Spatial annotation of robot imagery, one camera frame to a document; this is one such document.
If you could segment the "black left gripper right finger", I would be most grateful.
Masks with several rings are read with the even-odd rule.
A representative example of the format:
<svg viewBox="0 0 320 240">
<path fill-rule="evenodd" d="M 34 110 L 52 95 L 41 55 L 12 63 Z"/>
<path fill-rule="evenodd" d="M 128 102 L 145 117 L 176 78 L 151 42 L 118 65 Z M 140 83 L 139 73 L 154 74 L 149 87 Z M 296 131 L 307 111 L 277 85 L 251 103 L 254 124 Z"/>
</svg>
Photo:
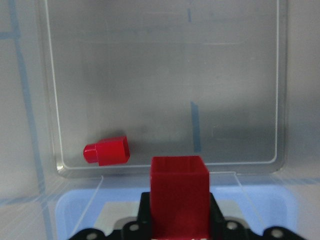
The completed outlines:
<svg viewBox="0 0 320 240">
<path fill-rule="evenodd" d="M 222 211 L 219 208 L 219 205 L 216 199 L 214 198 L 211 192 L 209 193 L 209 199 L 210 199 L 210 210 L 209 210 L 210 224 L 223 225 L 226 220 L 222 214 Z"/>
</svg>

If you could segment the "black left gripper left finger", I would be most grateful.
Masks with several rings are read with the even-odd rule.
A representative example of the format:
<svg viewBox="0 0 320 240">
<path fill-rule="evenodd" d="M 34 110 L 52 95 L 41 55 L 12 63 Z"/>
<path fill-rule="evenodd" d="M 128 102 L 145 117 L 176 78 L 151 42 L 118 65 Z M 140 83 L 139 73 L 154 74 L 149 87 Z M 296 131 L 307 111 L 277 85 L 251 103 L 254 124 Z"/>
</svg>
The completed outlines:
<svg viewBox="0 0 320 240">
<path fill-rule="evenodd" d="M 143 192 L 140 196 L 137 222 L 139 225 L 151 225 L 151 205 L 150 205 L 150 192 Z"/>
</svg>

